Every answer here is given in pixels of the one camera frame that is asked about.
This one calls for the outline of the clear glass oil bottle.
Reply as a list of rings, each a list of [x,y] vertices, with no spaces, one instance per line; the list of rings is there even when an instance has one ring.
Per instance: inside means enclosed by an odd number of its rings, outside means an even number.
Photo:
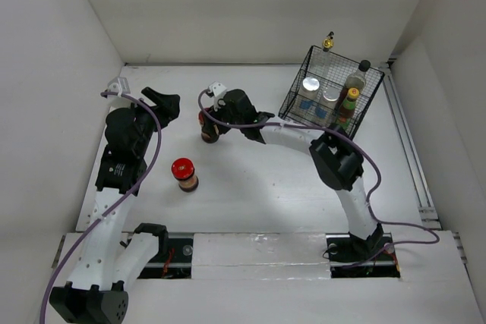
[[[322,42],[322,52],[323,52],[323,58],[322,58],[322,72],[321,76],[322,78],[327,77],[327,73],[330,69],[330,50],[334,46],[334,32],[330,31],[326,38]]]

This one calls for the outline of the silver lid shaker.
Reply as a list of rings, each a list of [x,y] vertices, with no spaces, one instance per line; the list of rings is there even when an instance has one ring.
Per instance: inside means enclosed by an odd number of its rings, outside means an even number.
[[[332,115],[339,98],[339,90],[335,87],[324,87],[315,109],[318,118],[325,119]]]
[[[308,110],[314,103],[320,89],[320,81],[315,77],[305,77],[298,90],[301,97],[299,108]]]

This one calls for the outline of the green label sauce bottle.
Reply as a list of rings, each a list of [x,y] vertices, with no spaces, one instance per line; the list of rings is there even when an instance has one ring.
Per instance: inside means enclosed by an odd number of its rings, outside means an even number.
[[[343,130],[346,130],[355,114],[356,104],[360,92],[357,88],[352,87],[348,89],[348,92],[342,101],[342,104],[337,110],[335,123],[338,124]]]

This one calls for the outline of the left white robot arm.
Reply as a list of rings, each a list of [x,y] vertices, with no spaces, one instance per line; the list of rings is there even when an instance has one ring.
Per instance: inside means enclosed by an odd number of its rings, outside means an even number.
[[[142,224],[120,252],[125,221],[139,193],[142,181],[155,165],[146,162],[151,137],[180,113],[180,97],[146,87],[146,101],[126,93],[105,91],[130,101],[128,107],[114,109],[106,116],[106,147],[96,178],[94,207],[90,223],[68,251],[80,250],[77,264],[62,286],[54,284],[63,258],[55,269],[43,297],[40,322],[52,307],[67,323],[121,323],[128,311],[128,289],[150,260],[162,260],[169,253],[166,227]]]

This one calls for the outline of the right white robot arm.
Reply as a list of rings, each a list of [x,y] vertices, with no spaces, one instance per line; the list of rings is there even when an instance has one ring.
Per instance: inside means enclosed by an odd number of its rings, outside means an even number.
[[[231,129],[247,139],[265,145],[284,146],[311,157],[320,180],[334,190],[349,224],[349,241],[355,257],[371,258],[382,247],[383,227],[370,211],[363,182],[364,153],[339,126],[325,131],[289,123],[269,112],[259,112],[243,90],[227,90],[215,83],[200,92],[213,100],[209,108],[200,108],[201,137],[215,143]]]

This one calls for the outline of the dark soy sauce bottle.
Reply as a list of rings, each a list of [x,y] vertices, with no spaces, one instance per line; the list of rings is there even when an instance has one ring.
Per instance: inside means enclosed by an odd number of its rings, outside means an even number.
[[[362,60],[358,65],[358,70],[354,73],[350,74],[345,81],[344,87],[342,88],[341,92],[341,101],[339,104],[342,104],[343,100],[346,98],[348,91],[351,88],[356,88],[360,93],[366,86],[366,73],[371,67],[371,63],[369,60]]]

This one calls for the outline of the red lid jar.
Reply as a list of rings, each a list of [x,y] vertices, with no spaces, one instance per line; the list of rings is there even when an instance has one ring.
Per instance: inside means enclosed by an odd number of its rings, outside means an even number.
[[[199,112],[198,120],[201,127],[201,138],[206,143],[215,143],[219,139],[217,124],[209,119],[203,112]]]
[[[182,191],[190,193],[197,189],[199,180],[195,174],[194,164],[190,159],[176,159],[172,163],[171,172]]]

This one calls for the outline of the red lid jar front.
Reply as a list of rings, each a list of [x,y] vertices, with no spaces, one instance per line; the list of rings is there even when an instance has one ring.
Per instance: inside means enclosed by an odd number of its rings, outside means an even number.
[[[176,159],[172,163],[171,172],[182,191],[190,193],[197,189],[199,180],[195,174],[194,164],[190,159]]]

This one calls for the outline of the red lid jar back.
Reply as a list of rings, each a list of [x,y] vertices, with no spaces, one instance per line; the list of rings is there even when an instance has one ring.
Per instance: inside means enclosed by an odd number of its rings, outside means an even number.
[[[215,143],[219,139],[217,124],[209,119],[203,112],[199,112],[198,120],[201,127],[201,138],[206,143]]]

